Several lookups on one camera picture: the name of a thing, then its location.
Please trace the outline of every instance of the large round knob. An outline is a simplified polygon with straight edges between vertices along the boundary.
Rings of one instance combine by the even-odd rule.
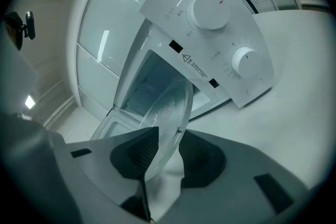
[[[261,67],[262,58],[259,52],[248,47],[239,48],[232,57],[232,68],[243,78],[256,75]]]
[[[201,29],[215,30],[227,24],[230,9],[224,0],[194,0],[191,17]]]

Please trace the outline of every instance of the frosted glass panel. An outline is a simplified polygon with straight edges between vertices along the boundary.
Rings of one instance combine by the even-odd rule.
[[[113,107],[119,77],[77,46],[78,85],[105,109]]]
[[[144,1],[90,0],[83,14],[78,43],[119,76],[145,20]]]
[[[108,110],[103,108],[100,104],[98,104],[94,99],[89,97],[80,88],[78,88],[78,91],[83,108],[86,111],[88,111],[92,116],[94,116],[97,120],[102,121],[104,117],[107,115]]]

